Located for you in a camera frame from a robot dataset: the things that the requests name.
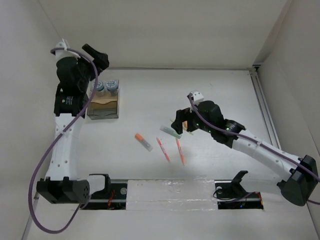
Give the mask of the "blue slime jar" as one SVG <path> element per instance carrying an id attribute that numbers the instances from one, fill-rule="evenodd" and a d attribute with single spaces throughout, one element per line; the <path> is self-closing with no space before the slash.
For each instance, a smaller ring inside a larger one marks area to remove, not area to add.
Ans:
<path id="1" fill-rule="evenodd" d="M 117 96 L 119 91 L 119 81 L 117 79 L 109 80 L 105 83 L 105 87 L 111 96 Z"/>
<path id="2" fill-rule="evenodd" d="M 96 97 L 102 97 L 106 93 L 105 85 L 101 80 L 98 80 L 96 85 L 93 83 L 90 90 L 92 94 L 94 92 L 94 96 Z"/>

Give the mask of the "orange cap grey highlighter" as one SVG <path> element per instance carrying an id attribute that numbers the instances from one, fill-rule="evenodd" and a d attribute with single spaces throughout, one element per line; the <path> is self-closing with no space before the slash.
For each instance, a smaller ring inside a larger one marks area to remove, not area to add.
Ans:
<path id="1" fill-rule="evenodd" d="M 153 150 L 153 147 L 151 146 L 151 144 L 149 142 L 147 142 L 139 133 L 136 133 L 134 137 L 149 152 L 151 152 Z"/>

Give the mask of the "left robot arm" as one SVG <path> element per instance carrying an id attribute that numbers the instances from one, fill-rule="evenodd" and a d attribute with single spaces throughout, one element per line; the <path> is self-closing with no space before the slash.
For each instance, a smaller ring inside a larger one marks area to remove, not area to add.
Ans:
<path id="1" fill-rule="evenodd" d="M 55 139 L 47 150 L 52 154 L 48 170 L 36 184 L 36 191 L 51 204 L 84 204 L 94 193 L 104 199 L 112 191 L 107 174 L 90 174 L 86 179 L 77 174 L 79 134 L 96 93 L 93 89 L 88 95 L 87 90 L 90 84 L 98 86 L 97 77 L 110 64 L 107 54 L 88 44 L 82 48 L 89 56 L 72 50 L 65 40 L 51 50 L 59 79 L 53 110 Z"/>

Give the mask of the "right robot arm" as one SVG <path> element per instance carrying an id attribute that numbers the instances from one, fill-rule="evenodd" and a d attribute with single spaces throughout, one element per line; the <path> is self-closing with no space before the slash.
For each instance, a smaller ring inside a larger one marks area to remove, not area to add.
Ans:
<path id="1" fill-rule="evenodd" d="M 244 153 L 273 170 L 280 182 L 276 185 L 280 194 L 296 206 L 304 206 L 320 181 L 316 160 L 305 155 L 299 157 L 284 152 L 257 136 L 242 124 L 224 118 L 220 107 L 213 101 L 205 100 L 176 111 L 171 127 L 178 133 L 202 130 L 209 133 L 218 143 Z"/>

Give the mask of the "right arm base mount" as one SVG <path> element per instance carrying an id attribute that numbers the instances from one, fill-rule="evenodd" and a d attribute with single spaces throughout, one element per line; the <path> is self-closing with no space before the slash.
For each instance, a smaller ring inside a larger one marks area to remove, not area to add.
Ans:
<path id="1" fill-rule="evenodd" d="M 260 192 L 248 192 L 241 186 L 247 170 L 239 171 L 233 179 L 215 181 L 212 197 L 217 200 L 218 210 L 263 210 Z"/>

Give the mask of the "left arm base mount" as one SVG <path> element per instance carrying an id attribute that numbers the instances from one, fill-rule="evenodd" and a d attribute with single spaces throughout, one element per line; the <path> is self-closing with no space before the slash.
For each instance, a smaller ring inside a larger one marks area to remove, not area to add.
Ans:
<path id="1" fill-rule="evenodd" d="M 127 204 L 128 180 L 110 179 L 108 174 L 90 174 L 90 177 L 104 177 L 104 189 L 90 196 L 81 210 L 125 210 Z"/>

